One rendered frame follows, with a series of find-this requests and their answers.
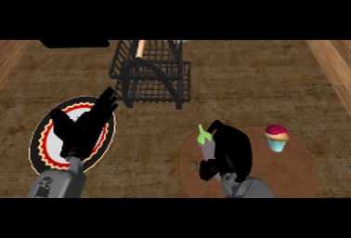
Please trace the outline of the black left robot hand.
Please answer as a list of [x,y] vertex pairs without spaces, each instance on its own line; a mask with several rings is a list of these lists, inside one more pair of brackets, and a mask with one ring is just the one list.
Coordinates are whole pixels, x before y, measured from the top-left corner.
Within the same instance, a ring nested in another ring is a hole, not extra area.
[[88,158],[101,130],[118,107],[113,89],[107,87],[91,109],[72,121],[67,114],[57,108],[50,111],[53,133],[63,141],[60,156],[70,156],[84,160]]

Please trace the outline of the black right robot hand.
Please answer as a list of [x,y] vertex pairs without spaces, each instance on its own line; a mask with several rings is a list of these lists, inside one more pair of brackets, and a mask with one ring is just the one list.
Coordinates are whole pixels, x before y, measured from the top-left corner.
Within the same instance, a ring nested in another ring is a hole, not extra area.
[[216,175],[236,174],[236,181],[244,182],[252,168],[252,150],[249,137],[242,130],[215,120],[206,132],[215,141],[213,159],[202,160],[199,175],[211,180]]

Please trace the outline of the black red white round plate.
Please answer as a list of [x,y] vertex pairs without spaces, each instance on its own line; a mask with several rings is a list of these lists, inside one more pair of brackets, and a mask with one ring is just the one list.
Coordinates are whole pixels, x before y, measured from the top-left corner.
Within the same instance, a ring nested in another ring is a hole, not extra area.
[[[96,102],[94,97],[81,96],[65,100],[56,108],[60,109],[69,119],[75,121],[87,112]],[[115,135],[115,116],[109,117],[101,129],[100,137],[88,158],[84,159],[84,171],[88,171],[103,159]],[[29,140],[29,163],[32,170],[41,174],[47,169],[67,170],[69,162],[60,156],[63,141],[53,133],[53,122],[47,114],[32,132]]]

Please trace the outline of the purple eggplant with green stem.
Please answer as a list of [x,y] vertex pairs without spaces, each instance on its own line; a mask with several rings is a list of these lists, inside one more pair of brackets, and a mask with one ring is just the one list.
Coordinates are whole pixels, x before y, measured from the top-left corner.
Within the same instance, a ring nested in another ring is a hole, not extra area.
[[197,144],[202,149],[203,159],[213,159],[213,151],[215,151],[215,141],[212,135],[203,130],[203,126],[197,125],[199,135],[197,135]]

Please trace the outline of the brown oval wooden cutting board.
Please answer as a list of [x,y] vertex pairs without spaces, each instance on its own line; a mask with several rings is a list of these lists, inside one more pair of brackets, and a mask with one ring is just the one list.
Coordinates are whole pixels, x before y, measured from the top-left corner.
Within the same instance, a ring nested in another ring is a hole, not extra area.
[[[287,132],[289,141],[281,152],[272,152],[265,142],[264,126],[242,126],[252,145],[250,176],[259,178],[280,198],[311,198],[318,190],[318,172],[314,160],[301,139]],[[187,197],[222,198],[221,182],[199,177],[199,165],[203,159],[197,145],[199,131],[184,140],[180,152],[180,181]]]

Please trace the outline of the pink frosted cupcake blue wrapper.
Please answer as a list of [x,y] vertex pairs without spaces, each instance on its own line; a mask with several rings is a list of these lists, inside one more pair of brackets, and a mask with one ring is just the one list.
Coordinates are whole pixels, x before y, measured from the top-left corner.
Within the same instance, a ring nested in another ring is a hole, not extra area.
[[271,125],[264,131],[268,148],[272,152],[281,152],[289,141],[287,129],[280,125]]

